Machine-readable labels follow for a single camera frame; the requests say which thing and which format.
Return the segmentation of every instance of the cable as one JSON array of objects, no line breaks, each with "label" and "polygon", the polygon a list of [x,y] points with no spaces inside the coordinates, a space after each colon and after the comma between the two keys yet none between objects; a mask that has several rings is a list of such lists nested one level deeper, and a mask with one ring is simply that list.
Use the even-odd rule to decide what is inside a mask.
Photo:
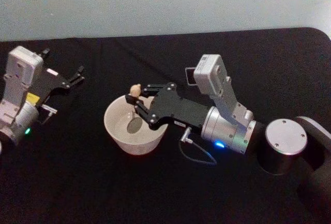
[{"label": "cable", "polygon": [[211,159],[212,162],[205,161],[205,160],[194,159],[194,158],[191,158],[191,157],[187,156],[184,153],[183,149],[182,149],[182,141],[179,141],[179,143],[178,143],[179,150],[180,150],[180,152],[182,153],[182,155],[185,158],[187,158],[187,159],[189,159],[189,160],[191,160],[193,162],[201,163],[203,165],[209,165],[209,166],[215,166],[215,165],[217,165],[217,161],[215,160],[215,158],[213,158],[213,156],[211,154],[209,154],[209,152],[207,152],[204,148],[202,148],[201,146],[199,146],[198,144],[196,144],[194,142],[192,142],[192,144],[195,147],[197,147],[199,150],[201,150],[204,154],[206,154]]}]

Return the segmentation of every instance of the black table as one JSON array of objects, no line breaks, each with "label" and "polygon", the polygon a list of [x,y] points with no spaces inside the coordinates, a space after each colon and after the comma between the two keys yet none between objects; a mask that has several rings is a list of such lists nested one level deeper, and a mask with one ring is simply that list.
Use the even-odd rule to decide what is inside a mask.
[{"label": "black table", "polygon": [[0,223],[318,223],[296,189],[311,171],[302,159],[284,176],[256,158],[211,151],[216,167],[178,151],[183,130],[169,127],[150,154],[124,153],[108,136],[103,114],[132,84],[178,84],[181,96],[212,105],[186,85],[184,68],[204,53],[221,54],[237,99],[264,123],[304,115],[331,130],[331,42],[312,28],[0,43],[8,52],[51,48],[45,64],[86,81],[48,104],[59,110],[3,158]]}]

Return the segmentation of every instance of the robotic arm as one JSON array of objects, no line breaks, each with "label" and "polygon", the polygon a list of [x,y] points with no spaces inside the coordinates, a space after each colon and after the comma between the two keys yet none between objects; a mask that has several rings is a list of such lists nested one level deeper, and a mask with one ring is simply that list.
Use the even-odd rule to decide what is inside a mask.
[{"label": "robotic arm", "polygon": [[149,84],[141,90],[142,96],[155,97],[150,109],[138,97],[126,95],[126,100],[150,129],[175,124],[185,128],[182,142],[191,143],[188,137],[194,132],[216,146],[256,153],[261,167],[274,175],[287,173],[302,156],[315,172],[301,183],[298,195],[311,211],[331,221],[331,134],[307,117],[278,119],[268,125],[254,121],[253,113],[237,101],[220,55],[204,54],[196,68],[186,68],[186,76],[188,84],[197,85],[216,107],[180,97],[175,83]]},{"label": "robotic arm", "polygon": [[82,66],[69,80],[44,68],[43,58],[48,54],[49,49],[36,54],[21,46],[8,54],[6,87],[0,104],[0,155],[19,144],[31,124],[37,121],[40,111],[48,111],[42,123],[57,113],[45,104],[51,95],[64,94],[84,80]]}]

